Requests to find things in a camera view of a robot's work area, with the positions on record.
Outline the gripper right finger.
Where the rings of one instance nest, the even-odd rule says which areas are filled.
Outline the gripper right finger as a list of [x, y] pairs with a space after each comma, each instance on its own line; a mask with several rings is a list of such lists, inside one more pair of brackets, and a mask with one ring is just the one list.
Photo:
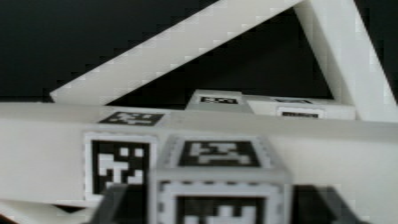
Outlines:
[[369, 224], [357, 218], [332, 187], [296, 185], [293, 190], [289, 224]]

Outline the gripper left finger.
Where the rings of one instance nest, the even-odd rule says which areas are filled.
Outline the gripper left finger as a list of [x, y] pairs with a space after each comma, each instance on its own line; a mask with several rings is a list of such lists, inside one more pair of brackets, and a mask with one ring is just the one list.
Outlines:
[[113, 185], [87, 224], [147, 224], [147, 189], [138, 185]]

